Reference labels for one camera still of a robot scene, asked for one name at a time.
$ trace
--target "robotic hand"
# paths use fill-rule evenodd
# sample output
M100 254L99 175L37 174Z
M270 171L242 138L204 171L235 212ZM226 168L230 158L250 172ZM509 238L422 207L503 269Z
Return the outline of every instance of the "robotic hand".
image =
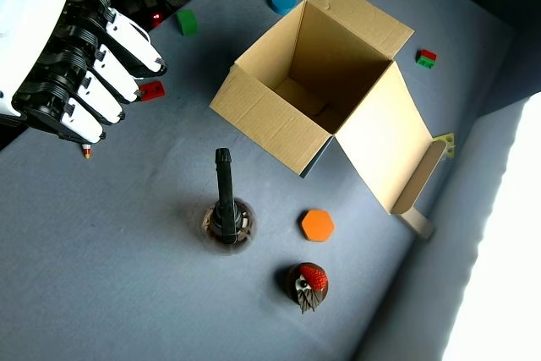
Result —
M94 144L140 99L134 79L166 70L109 0L0 0L0 123Z

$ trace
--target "orange hexagonal block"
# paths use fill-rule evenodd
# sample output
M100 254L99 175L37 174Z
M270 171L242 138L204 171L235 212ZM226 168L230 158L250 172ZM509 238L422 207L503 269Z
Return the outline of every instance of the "orange hexagonal block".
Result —
M331 216L326 211L312 209L301 221L304 236L310 241L325 241L335 229Z

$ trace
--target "red lego brick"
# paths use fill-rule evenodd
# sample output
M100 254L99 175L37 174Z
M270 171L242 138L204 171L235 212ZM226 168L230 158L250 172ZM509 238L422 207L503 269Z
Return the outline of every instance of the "red lego brick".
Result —
M435 61L438 56L433 52L430 52L429 50L422 50L421 57L426 57L428 59L431 59L432 61Z
M141 101L149 101L151 99L156 99L157 97L162 97L166 94L166 90L159 80L141 85L139 90L143 92Z

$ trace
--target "green block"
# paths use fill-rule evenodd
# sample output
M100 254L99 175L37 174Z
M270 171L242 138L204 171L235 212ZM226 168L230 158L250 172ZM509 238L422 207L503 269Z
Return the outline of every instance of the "green block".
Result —
M195 21L194 12L189 9L179 10L176 16L178 28L183 33L183 36L191 36L197 33L197 21Z
M424 55L422 55L418 58L417 63L422 67L432 69L432 67L434 67L434 65L436 64L436 61L430 58L426 58Z

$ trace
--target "gray tabletop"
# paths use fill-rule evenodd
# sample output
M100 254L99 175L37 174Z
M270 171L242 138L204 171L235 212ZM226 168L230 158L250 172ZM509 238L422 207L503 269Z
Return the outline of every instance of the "gray tabletop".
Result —
M397 61L431 133L456 130L511 30L469 0L369 1L416 30ZM188 7L196 36L182 37L174 18L151 33L169 63L167 97L128 106L91 160L35 130L0 152L2 361L346 359L409 248L411 232L337 143L301 179L208 108L234 59L279 19L265 0ZM438 54L434 69L415 64L419 48ZM259 225L253 244L229 257L196 232L217 197L222 146ZM334 218L325 243L296 225L313 207ZM331 285L305 315L276 283L300 261L323 266Z

